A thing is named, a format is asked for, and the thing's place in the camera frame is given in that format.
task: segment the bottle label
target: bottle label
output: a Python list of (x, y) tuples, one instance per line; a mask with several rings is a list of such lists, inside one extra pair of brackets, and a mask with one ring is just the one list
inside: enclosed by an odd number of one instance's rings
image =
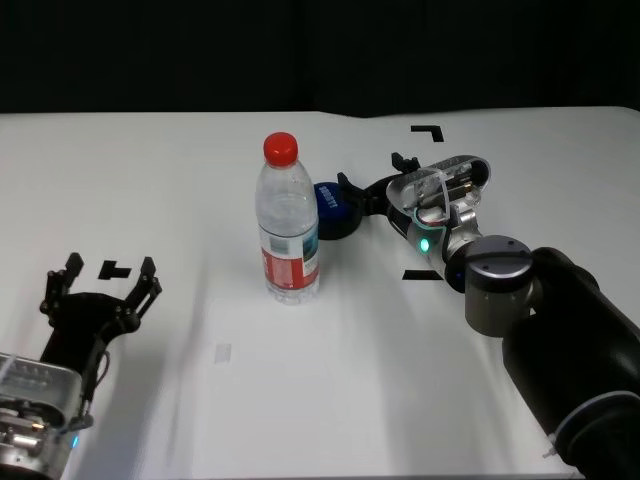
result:
[(280, 237), (260, 227), (264, 273), (277, 287), (296, 290), (318, 276), (318, 226), (296, 237)]

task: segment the black curtain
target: black curtain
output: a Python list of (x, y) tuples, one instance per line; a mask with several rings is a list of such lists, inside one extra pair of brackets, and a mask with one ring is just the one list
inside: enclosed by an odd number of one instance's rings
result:
[(0, 112), (640, 108), (638, 0), (0, 0)]

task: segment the robotic hand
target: robotic hand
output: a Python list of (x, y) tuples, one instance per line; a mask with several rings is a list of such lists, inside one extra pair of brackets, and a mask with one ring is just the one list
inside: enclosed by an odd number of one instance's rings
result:
[(549, 436), (550, 454), (589, 480), (640, 478), (638, 327), (561, 252), (480, 234), (486, 160), (463, 155), (420, 168), (396, 153), (392, 163), (401, 174), (365, 190), (338, 174), (345, 200), (363, 215), (386, 215), (465, 294), (471, 328), (504, 339), (504, 366)]
[[(40, 361), (0, 354), (0, 478), (57, 480), (78, 432), (93, 425), (93, 394), (107, 372), (107, 346), (135, 332), (162, 291), (156, 267), (146, 257), (126, 299), (101, 293), (70, 294), (83, 267), (72, 253), (65, 270), (49, 272), (40, 311), (53, 333)], [(99, 278), (128, 275), (105, 261)], [(102, 359), (103, 373), (98, 376)]]

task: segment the white table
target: white table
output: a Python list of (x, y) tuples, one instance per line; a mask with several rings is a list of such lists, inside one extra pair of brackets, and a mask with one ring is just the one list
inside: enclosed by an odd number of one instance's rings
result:
[[(445, 142), (410, 133), (436, 124)], [(317, 300), (285, 307), (263, 285), (253, 210), (263, 139), (296, 135), (314, 181), (361, 186), (423, 165), (486, 158), (481, 231), (555, 246), (640, 319), (640, 114), (538, 109), (361, 120), (321, 113), (0, 116), (0, 351), (38, 358), (45, 273), (153, 256), (163, 294), (112, 344), (97, 425), (67, 477), (85, 480), (499, 474), (566, 477), (502, 366), (444, 282), (384, 218), (321, 244)], [(216, 349), (231, 346), (230, 361)]]

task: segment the plastic bottle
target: plastic bottle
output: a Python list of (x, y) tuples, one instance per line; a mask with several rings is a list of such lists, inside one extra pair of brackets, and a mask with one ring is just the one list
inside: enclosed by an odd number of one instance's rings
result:
[(318, 205), (293, 135), (264, 141), (265, 165), (256, 188), (256, 215), (271, 295), (297, 305), (318, 291)]

